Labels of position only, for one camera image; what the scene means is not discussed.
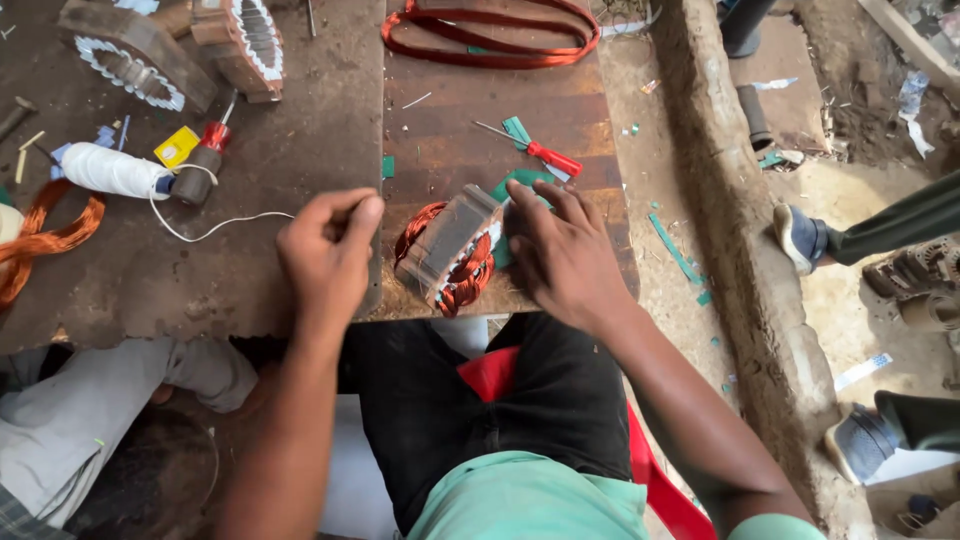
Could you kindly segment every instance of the hand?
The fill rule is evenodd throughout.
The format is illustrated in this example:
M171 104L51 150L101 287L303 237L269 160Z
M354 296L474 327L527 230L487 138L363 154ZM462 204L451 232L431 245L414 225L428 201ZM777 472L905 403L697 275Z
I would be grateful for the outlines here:
M510 238L537 304L566 325L600 337L636 309L607 237L603 215L570 185L536 181L533 190L507 182L529 235ZM537 199L550 202L554 215Z
M276 236L299 305L298 318L349 324L367 291L371 239L383 199L372 187L314 197Z

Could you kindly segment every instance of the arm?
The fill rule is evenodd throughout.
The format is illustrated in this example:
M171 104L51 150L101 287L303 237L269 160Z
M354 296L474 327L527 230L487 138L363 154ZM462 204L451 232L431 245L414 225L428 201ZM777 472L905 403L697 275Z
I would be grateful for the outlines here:
M670 462L729 533L749 517L780 513L810 521L777 462L752 430L634 302L620 277L603 215L572 188L507 185L528 235L516 254L534 300L598 338L626 374L647 425Z
M324 508L344 332L367 290L383 200L373 189L320 195L277 237L298 298L276 395L227 494L217 537L312 538Z

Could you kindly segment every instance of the blue sneaker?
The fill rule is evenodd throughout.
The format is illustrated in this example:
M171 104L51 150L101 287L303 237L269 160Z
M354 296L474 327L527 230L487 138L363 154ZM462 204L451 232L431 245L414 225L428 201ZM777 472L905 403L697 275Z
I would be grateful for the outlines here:
M783 252L793 260L797 273L808 276L827 252L827 224L806 217L797 207L774 208L774 231Z
M894 454L900 440L879 416L853 404L853 412L827 430L824 444L840 474L860 484Z

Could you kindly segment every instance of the yellow box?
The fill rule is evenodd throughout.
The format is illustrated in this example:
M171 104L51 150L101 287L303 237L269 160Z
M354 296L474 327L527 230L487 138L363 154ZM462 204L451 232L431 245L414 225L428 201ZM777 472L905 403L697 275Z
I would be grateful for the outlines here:
M197 134L193 133L190 128L183 126L176 133L170 135L170 138L164 140L163 144L157 146L154 149L154 154L160 159L163 166L170 169L183 163L183 160L186 160L190 151L199 142L200 138Z

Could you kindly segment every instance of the enamelled copper wire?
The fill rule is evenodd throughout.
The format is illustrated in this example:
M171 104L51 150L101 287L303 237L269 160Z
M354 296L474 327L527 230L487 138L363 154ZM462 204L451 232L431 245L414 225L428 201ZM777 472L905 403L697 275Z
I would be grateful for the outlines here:
M410 249L410 246L414 245L414 242L417 241L420 234L423 233L427 225L430 224L430 221L437 217L437 214L443 211L444 208L446 208L446 203L427 205L410 220L406 230L400 235L400 238L396 240L396 246L394 248L396 262L394 263L394 270L396 270L396 267L403 258L407 256L407 250ZM440 301L437 303L437 307L440 308L444 317L456 317L457 311L459 311L461 307L469 306L480 298L480 293L484 287L487 286L487 283L490 282L490 277L493 273L493 254L491 253L491 249L490 235L483 233L483 235L477 239L476 246L473 248L470 256L464 258L464 260L450 272L450 277L447 281L453 284L454 287L452 290L446 286L441 289Z
M100 227L106 202L103 193L91 191L86 208L73 223L57 231L40 232L47 213L73 186L74 184L67 180L57 180L45 185L27 210L17 239L0 244L0 263L10 262L0 282L0 311L10 307L30 278L34 257L72 250L90 238Z
M570 12L587 22L590 33L583 28L558 21L525 19L502 13L479 12L464 9L423 9L417 0L407 0L404 11L391 13L380 27L380 34L388 49L409 57L452 63L467 67L488 67L496 69L539 69L541 67L555 67L568 65L578 61L592 51L600 40L600 28L593 15L587 10L565 0L523 0L533 4L540 4L555 8L563 12ZM396 41L393 37L393 28L402 21L410 21L428 32L466 45L483 47L488 51L505 53L505 55L456 53L442 49L413 47ZM497 26L514 28L529 28L544 30L573 36L580 42L579 47L561 49L540 49L524 47L497 41L489 37L480 36L464 30L451 23L479 22Z

